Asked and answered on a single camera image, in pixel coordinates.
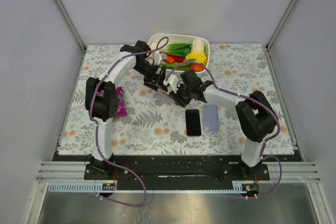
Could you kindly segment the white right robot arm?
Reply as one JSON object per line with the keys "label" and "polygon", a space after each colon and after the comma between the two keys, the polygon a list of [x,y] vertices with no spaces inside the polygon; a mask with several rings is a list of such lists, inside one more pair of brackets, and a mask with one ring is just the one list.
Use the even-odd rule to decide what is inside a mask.
{"label": "white right robot arm", "polygon": [[246,138],[241,162],[234,168],[237,178],[254,178],[262,162],[266,142],[279,128],[279,120],[265,95],[255,91],[250,95],[224,90],[215,81],[202,81],[194,70],[188,70],[176,77],[170,73],[163,84],[171,87],[169,96],[177,105],[185,107],[191,100],[202,101],[225,107],[237,114],[241,130]]}

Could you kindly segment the black phone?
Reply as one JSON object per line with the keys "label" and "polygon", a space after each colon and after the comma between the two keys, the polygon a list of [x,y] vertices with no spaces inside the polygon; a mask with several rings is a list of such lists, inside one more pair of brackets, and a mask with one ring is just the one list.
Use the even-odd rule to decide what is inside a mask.
{"label": "black phone", "polygon": [[186,134],[187,136],[198,137],[201,136],[201,122],[200,114],[197,109],[187,109],[185,111],[186,119]]}

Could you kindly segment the lilac phone case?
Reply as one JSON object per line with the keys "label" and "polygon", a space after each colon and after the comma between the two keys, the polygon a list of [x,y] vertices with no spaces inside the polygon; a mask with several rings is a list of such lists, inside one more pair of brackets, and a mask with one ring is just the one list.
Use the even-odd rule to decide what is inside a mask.
{"label": "lilac phone case", "polygon": [[218,132],[219,119],[218,107],[214,104],[206,103],[203,105],[203,128],[205,132]]}

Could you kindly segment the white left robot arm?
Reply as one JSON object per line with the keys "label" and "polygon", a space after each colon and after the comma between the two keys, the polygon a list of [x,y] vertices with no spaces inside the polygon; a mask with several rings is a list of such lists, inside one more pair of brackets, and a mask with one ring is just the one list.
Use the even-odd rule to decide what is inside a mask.
{"label": "white left robot arm", "polygon": [[113,156],[109,144],[112,119],[117,113],[119,99],[117,87],[126,74],[134,69],[143,75],[143,83],[154,91],[168,92],[164,84],[166,67],[159,68],[159,51],[169,42],[167,36],[161,38],[155,49],[138,40],[134,46],[123,45],[118,59],[101,78],[90,77],[86,82],[85,108],[89,119],[96,124],[96,149],[90,158],[92,168],[111,176],[113,168],[108,161]]}

